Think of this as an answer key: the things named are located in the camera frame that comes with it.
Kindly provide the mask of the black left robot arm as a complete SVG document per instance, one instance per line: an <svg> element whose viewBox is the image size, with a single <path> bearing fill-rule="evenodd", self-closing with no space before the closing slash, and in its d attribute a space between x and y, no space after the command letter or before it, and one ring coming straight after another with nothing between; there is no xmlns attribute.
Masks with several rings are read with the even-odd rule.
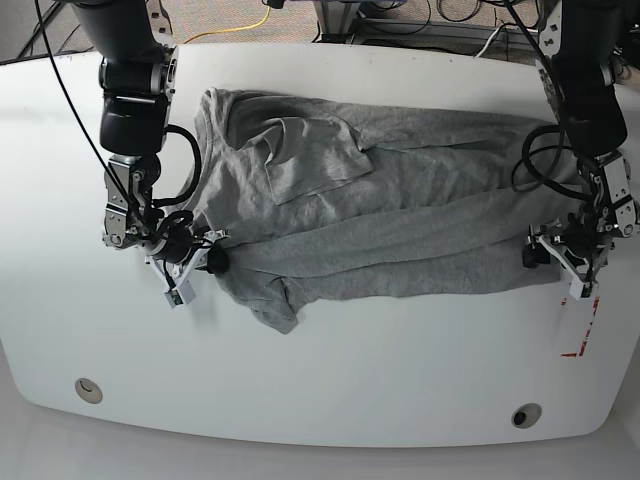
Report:
<svg viewBox="0 0 640 480"><path fill-rule="evenodd" d="M639 60L636 1L544 1L537 32L520 28L556 124L526 138L518 165L546 186L579 201L564 220L532 225L522 260L535 268L557 260L571 276L570 294L591 297L596 276L618 238L639 232L639 202L620 148L628 131L616 97L619 68Z"/></svg>

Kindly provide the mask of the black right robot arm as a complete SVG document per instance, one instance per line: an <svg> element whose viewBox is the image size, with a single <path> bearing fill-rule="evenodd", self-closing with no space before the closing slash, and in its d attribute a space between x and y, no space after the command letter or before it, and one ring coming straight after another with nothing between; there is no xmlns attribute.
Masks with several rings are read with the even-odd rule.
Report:
<svg viewBox="0 0 640 480"><path fill-rule="evenodd" d="M141 249L163 281L169 305L186 305L195 297L191 274L223 273L229 260L219 244L226 231L195 227L185 207L200 183L203 159L195 137L169 122L178 59L171 27L152 27L164 14L158 1L74 1L71 7L103 57L99 141L111 154L105 165L103 241L118 250ZM156 198L158 154L169 134L188 141L193 170L179 194Z"/></svg>

